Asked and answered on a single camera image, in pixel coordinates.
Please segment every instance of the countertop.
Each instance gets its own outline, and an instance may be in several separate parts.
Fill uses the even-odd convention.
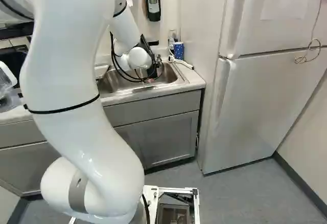
[[[188,83],[181,84],[178,86],[171,86],[169,88],[151,89],[133,94],[116,95],[112,97],[101,98],[102,105],[110,106],[205,88],[205,81],[194,70],[188,69],[186,66],[181,64],[175,64],[175,66],[182,73],[183,77],[187,79]],[[95,68],[96,74],[106,69],[107,66],[98,66]],[[5,113],[0,113],[0,125],[22,122],[32,119],[32,114],[28,112],[28,110],[24,109],[22,105]]]

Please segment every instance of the sink basin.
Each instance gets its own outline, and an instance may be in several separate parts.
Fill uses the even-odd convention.
[[[127,73],[137,78],[147,77],[147,71],[144,69],[127,71]],[[143,92],[150,89],[169,88],[176,85],[184,84],[185,78],[180,74],[174,64],[163,62],[157,68],[158,78],[148,79],[145,82],[130,82],[122,78],[117,70],[112,66],[102,79],[98,81],[98,89],[101,97],[113,95],[125,95],[136,92]]]

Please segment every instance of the refrigerator door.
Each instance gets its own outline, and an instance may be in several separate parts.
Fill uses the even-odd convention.
[[[218,66],[229,67],[217,78],[207,138],[200,141],[203,173],[274,153],[327,68],[327,49],[312,62],[295,64],[300,55],[303,51],[219,59]]]
[[[305,48],[320,0],[226,0],[220,55]],[[322,0],[314,37],[327,44],[327,0]]]

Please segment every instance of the wall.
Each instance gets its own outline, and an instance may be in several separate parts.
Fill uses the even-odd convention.
[[[18,201],[18,196],[0,187],[0,224],[7,223]]]
[[[327,74],[278,153],[327,204]]]
[[[165,49],[168,44],[169,30],[180,29],[179,20],[179,0],[161,0],[161,20],[159,22],[150,22],[145,14],[144,0],[127,0],[134,19],[141,33],[147,40],[159,40],[159,46],[153,49]],[[97,53],[96,64],[111,62],[110,57],[110,35],[106,32],[100,42]]]

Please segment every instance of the refrigerator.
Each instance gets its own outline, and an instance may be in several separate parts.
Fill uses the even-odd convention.
[[[203,173],[272,156],[327,68],[327,0],[180,0],[180,25],[185,60],[207,83]],[[319,52],[307,51],[314,25],[321,52],[296,64]]]

